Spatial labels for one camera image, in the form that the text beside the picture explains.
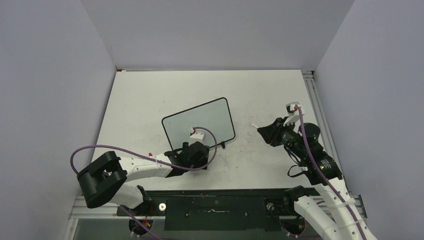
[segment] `gray wall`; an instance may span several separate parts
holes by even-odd
[[[122,69],[314,70],[354,0],[81,0]]]
[[[356,0],[315,79],[371,231],[423,239],[424,1]]]
[[[114,75],[79,0],[1,1],[1,239],[62,239]]]

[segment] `tabletop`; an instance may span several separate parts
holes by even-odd
[[[225,149],[218,147],[207,170],[129,183],[152,191],[311,187],[303,175],[287,176],[294,163],[284,148],[265,144],[250,124],[263,127],[287,116],[285,106],[290,102],[300,102],[305,122],[317,124],[300,70],[117,72],[97,144],[143,155],[164,153],[171,150],[161,122],[164,117],[221,97],[228,100],[235,138]],[[106,151],[96,149],[92,160]]]

